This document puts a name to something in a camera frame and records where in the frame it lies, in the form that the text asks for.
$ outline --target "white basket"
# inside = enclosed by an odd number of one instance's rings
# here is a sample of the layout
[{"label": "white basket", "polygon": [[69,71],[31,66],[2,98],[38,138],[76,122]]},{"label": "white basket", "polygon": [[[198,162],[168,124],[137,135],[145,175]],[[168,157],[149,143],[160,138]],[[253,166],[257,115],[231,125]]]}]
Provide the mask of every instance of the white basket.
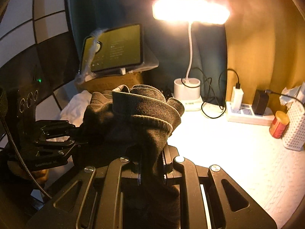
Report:
[{"label": "white basket", "polygon": [[305,110],[299,102],[294,102],[287,112],[289,125],[283,133],[282,140],[285,148],[301,151],[305,143]]}]

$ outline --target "white lamp base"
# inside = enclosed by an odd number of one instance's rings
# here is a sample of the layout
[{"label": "white lamp base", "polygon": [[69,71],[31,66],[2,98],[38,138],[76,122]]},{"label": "white lamp base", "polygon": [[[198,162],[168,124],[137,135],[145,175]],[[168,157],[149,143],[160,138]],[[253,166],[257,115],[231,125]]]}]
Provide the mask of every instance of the white lamp base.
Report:
[{"label": "white lamp base", "polygon": [[203,103],[201,96],[197,100],[180,101],[184,105],[185,111],[198,111],[201,110]]},{"label": "white lamp base", "polygon": [[185,111],[201,110],[202,98],[200,96],[200,80],[197,78],[182,79],[174,81],[173,96],[183,105]]}]

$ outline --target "tissue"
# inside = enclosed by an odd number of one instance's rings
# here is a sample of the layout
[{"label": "tissue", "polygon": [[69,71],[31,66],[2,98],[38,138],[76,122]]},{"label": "tissue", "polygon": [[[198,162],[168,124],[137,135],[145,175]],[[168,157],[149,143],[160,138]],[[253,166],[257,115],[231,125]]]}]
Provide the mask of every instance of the tissue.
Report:
[{"label": "tissue", "polygon": [[[292,89],[287,89],[286,87],[282,90],[282,94],[284,95],[290,95],[293,97],[298,98],[301,102],[305,102],[305,82],[301,86],[294,87]],[[287,108],[290,108],[292,103],[295,100],[293,98],[287,97],[287,96],[280,96],[280,103],[282,106],[286,106]]]}]

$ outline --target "dark green curtain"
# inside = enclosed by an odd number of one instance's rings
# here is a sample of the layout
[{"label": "dark green curtain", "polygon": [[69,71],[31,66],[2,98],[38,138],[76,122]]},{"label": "dark green curtain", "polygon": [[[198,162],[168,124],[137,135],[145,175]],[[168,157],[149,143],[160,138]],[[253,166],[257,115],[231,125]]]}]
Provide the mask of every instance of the dark green curtain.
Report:
[{"label": "dark green curtain", "polygon": [[[159,89],[166,86],[173,91],[173,81],[185,77],[189,64],[189,39],[187,22],[170,24],[157,21],[152,15],[154,0],[70,0],[71,25],[79,56],[83,40],[96,28],[119,27],[141,23],[148,47],[159,60],[159,67],[145,75],[148,82]],[[227,68],[227,43],[225,26],[192,25],[193,64],[212,78],[216,96],[222,100],[226,90],[226,76],[218,88],[219,74]],[[204,82],[199,70],[192,70],[191,77]],[[202,97],[207,96],[208,84],[201,86]]]}]

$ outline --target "black cable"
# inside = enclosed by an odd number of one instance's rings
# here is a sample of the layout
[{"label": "black cable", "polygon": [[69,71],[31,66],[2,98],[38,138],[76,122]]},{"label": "black cable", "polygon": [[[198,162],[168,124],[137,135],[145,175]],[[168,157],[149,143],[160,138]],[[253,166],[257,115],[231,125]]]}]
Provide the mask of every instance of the black cable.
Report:
[{"label": "black cable", "polygon": [[200,87],[200,84],[199,84],[198,86],[196,86],[196,87],[187,86],[187,85],[183,82],[183,78],[181,78],[181,82],[182,82],[182,84],[183,84],[185,87],[188,87],[188,88],[191,88],[191,89]]},{"label": "black cable", "polygon": [[9,130],[7,124],[6,124],[6,121],[4,120],[4,118],[2,118],[2,116],[0,116],[0,120],[1,120],[1,122],[2,122],[2,125],[4,126],[4,129],[5,129],[5,131],[6,131],[7,136],[9,137],[11,143],[13,144],[13,148],[14,148],[14,150],[15,150],[15,153],[16,153],[16,155],[17,155],[17,157],[18,157],[18,160],[20,161],[22,167],[24,168],[25,172],[26,172],[26,173],[29,175],[29,177],[33,180],[33,182],[34,182],[35,185],[39,188],[39,190],[40,190],[46,197],[52,199],[52,196],[51,196],[47,191],[45,191],[45,190],[42,188],[42,186],[37,182],[37,180],[34,178],[34,176],[32,175],[32,173],[31,173],[31,172],[29,171],[29,169],[27,168],[27,166],[26,166],[25,162],[23,161],[23,159],[22,159],[22,157],[21,157],[21,155],[20,155],[20,153],[19,153],[19,151],[18,151],[18,148],[17,148],[17,146],[16,146],[16,144],[15,144],[15,142],[14,142],[14,140],[13,140],[13,137],[12,137],[12,135],[11,135],[11,133],[10,133],[10,130]]},{"label": "black cable", "polygon": [[282,96],[286,96],[286,97],[289,97],[289,98],[293,98],[296,101],[298,101],[299,103],[301,103],[302,106],[304,107],[304,104],[298,98],[295,98],[295,97],[293,97],[291,95],[285,95],[285,94],[282,94],[282,93],[277,93],[277,92],[274,92],[274,91],[272,91],[270,89],[265,89],[265,93],[267,93],[267,94],[275,94],[275,95],[282,95]]},{"label": "black cable", "polygon": [[[215,94],[215,92],[214,92],[213,87],[212,87],[212,78],[211,78],[211,77],[207,78],[206,75],[204,74],[204,72],[203,72],[200,68],[198,68],[198,67],[194,67],[194,68],[192,68],[192,69],[198,69],[198,70],[202,73],[202,75],[204,76],[205,82],[208,82],[208,84],[209,84],[208,97],[207,97],[207,98],[204,97],[203,103],[201,104],[201,111],[203,112],[203,114],[204,114],[206,117],[208,117],[208,118],[210,118],[210,119],[218,119],[218,118],[220,118],[220,117],[223,116],[224,113],[227,111],[227,105],[226,105],[226,98],[225,98],[225,95],[223,96],[224,106],[222,106],[222,105],[220,105],[219,100],[218,100],[218,98],[217,98],[217,96],[216,96],[216,94]],[[222,74],[227,73],[228,71],[233,71],[233,72],[236,74],[236,76],[237,76],[237,83],[236,83],[236,86],[235,86],[235,87],[236,87],[237,89],[240,88],[239,76],[238,76],[237,72],[236,72],[234,69],[232,69],[232,68],[227,68],[227,69],[225,69],[224,71],[222,71],[222,72],[220,73],[219,78],[218,78],[218,88],[219,88],[220,93],[222,93],[221,88],[220,88],[220,79],[221,79],[221,76],[222,76]],[[184,86],[186,86],[186,87],[188,87],[188,88],[198,88],[198,87],[200,86],[200,85],[199,85],[199,86],[197,86],[197,87],[189,87],[189,86],[187,86],[187,85],[185,85],[185,84],[183,83],[182,78],[181,78],[181,82],[182,82],[182,84],[183,84]],[[211,97],[211,98],[216,99],[217,105],[218,105],[219,108],[222,110],[222,113],[221,113],[219,116],[217,116],[217,117],[211,117],[211,116],[207,115],[207,114],[204,112],[203,108],[202,108],[203,105],[204,105],[206,102],[208,102],[208,99],[210,98],[210,97],[209,97],[209,92],[210,92],[210,90],[211,90],[212,93],[214,94],[214,97]]]},{"label": "black cable", "polygon": [[[215,91],[214,91],[214,89],[213,89],[213,87],[212,87],[212,78],[211,78],[211,77],[207,78],[206,75],[204,74],[204,72],[203,72],[200,68],[198,68],[198,67],[195,67],[195,68],[192,68],[192,69],[198,69],[198,70],[202,73],[202,75],[204,76],[205,82],[207,81],[208,84],[209,84],[208,98],[206,99],[206,98],[204,97],[205,99],[203,100],[203,103],[201,104],[201,111],[203,112],[203,114],[204,114],[206,117],[208,117],[208,118],[210,118],[210,119],[217,119],[217,118],[219,118],[220,116],[222,116],[222,115],[225,113],[226,107],[220,105],[220,102],[219,102],[219,100],[218,100],[218,98],[217,98],[217,96],[216,96],[216,94],[215,94]],[[210,98],[210,97],[209,97],[209,92],[210,92],[210,90],[211,90],[212,93],[214,94],[214,97],[212,97],[212,98],[214,98],[214,99],[216,100],[217,105],[218,105],[219,108],[223,111],[223,112],[221,113],[221,115],[219,115],[219,116],[217,116],[217,117],[211,117],[211,116],[207,115],[207,114],[204,112],[203,108],[202,108],[203,105],[204,105],[206,102],[208,102],[208,99]]]}]

